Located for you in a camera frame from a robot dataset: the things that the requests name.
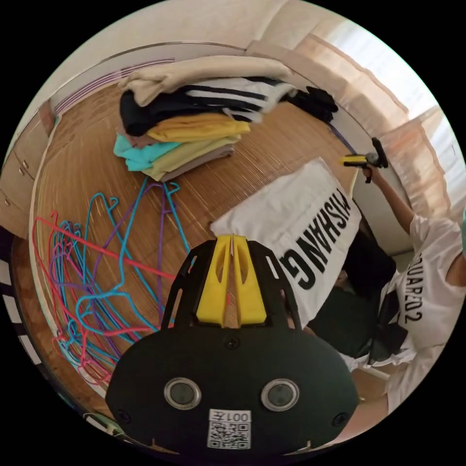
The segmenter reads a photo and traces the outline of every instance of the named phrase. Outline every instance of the striped shirt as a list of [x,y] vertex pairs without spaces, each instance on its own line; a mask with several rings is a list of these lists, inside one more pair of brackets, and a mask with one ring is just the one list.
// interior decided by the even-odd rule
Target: striped shirt
[[260,123],[295,87],[284,81],[264,78],[217,78],[181,88],[202,106],[220,107],[238,121]]

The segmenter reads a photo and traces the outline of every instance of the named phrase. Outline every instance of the screw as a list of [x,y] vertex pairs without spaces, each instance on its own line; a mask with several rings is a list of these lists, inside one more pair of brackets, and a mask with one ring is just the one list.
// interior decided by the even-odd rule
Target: screw
[[346,423],[346,421],[349,419],[348,413],[340,413],[337,414],[332,421],[332,425],[334,427],[341,427],[343,424]]
[[225,340],[225,347],[229,350],[235,350],[239,347],[239,338],[235,336],[229,337]]
[[131,423],[131,416],[126,412],[126,411],[123,411],[122,409],[119,409],[117,412],[116,412],[118,418],[120,419],[121,422],[123,422],[123,424],[130,424]]

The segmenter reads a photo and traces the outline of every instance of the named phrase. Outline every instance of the beige sweater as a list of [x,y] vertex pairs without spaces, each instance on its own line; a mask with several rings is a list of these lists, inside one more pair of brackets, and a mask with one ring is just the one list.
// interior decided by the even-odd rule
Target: beige sweater
[[290,75],[291,70],[277,60],[216,55],[134,71],[119,86],[132,90],[136,103],[145,107],[162,92],[169,94],[182,86],[204,79],[248,76],[283,79]]

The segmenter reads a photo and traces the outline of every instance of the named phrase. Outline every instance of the cabinet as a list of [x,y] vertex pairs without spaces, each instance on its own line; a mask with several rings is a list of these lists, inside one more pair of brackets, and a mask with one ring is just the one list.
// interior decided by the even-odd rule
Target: cabinet
[[4,229],[19,236],[28,237],[29,211],[16,206],[9,197],[0,190],[0,222]]
[[34,115],[10,150],[0,174],[0,226],[28,237],[34,178],[49,136],[39,113]]
[[39,114],[36,114],[13,146],[13,153],[32,178],[39,170],[49,137]]
[[8,157],[0,177],[0,189],[21,210],[29,212],[34,180],[16,157],[15,150]]

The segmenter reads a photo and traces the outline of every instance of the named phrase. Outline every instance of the white t-shirt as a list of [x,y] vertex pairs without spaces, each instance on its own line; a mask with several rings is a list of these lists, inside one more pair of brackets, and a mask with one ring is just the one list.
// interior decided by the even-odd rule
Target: white t-shirt
[[270,248],[287,275],[302,326],[327,299],[361,214],[322,159],[281,176],[211,225]]
[[394,321],[408,330],[416,355],[408,367],[390,376],[388,409],[392,412],[421,383],[442,352],[466,297],[466,287],[446,283],[447,272],[462,252],[461,229],[448,219],[415,216],[410,226],[415,256],[382,291],[396,290],[400,303]]

